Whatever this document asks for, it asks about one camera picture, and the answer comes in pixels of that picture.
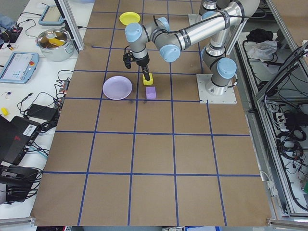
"white cloth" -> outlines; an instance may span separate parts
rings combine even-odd
[[[250,59],[259,59],[262,62],[272,60],[272,54],[277,51],[277,41],[264,41],[257,43],[247,53]]]

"power adapter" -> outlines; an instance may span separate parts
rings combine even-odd
[[[33,103],[27,110],[27,116],[51,121],[58,114],[58,109]]]

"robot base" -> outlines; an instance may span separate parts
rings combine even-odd
[[[197,74],[197,83],[200,103],[211,104],[236,104],[236,98],[233,88],[228,88],[223,95],[214,96],[207,92],[205,85],[211,81],[212,74]]]
[[[197,22],[201,21],[201,16],[197,13],[189,13],[188,14],[189,25],[193,25]]]

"small yellow block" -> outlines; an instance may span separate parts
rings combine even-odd
[[[150,75],[150,80],[147,81],[144,77],[144,74],[142,74],[142,80],[143,80],[143,84],[146,86],[146,85],[152,85],[153,84],[153,76],[152,76],[152,73],[149,72],[149,75]]]
[[[9,114],[8,110],[5,107],[1,108],[1,111],[4,116],[7,116]]]
[[[65,42],[61,41],[61,40],[58,40],[56,38],[50,38],[48,39],[48,42],[51,43],[52,45],[55,45],[55,46],[58,46],[58,47],[61,47],[63,44],[65,44]]]

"pot lid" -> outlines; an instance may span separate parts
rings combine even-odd
[[[37,45],[46,49],[61,47],[69,40],[68,33],[62,29],[49,29],[42,32],[37,39]]]

